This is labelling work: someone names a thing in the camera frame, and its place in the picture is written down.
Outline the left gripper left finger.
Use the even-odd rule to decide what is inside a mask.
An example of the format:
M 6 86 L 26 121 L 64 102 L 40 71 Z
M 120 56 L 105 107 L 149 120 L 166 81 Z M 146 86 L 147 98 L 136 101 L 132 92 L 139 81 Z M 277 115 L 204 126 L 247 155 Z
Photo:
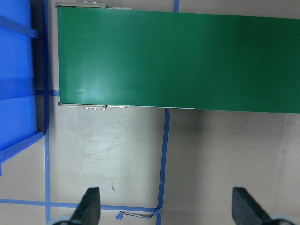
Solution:
M 90 187 L 72 214 L 70 225 L 98 225 L 100 221 L 99 187 Z

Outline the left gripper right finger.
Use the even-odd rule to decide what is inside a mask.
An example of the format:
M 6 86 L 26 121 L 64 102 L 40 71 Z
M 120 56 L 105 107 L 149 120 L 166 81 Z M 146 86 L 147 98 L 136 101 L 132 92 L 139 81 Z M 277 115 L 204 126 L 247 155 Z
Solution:
M 236 225 L 266 225 L 273 221 L 244 187 L 232 190 L 232 218 Z

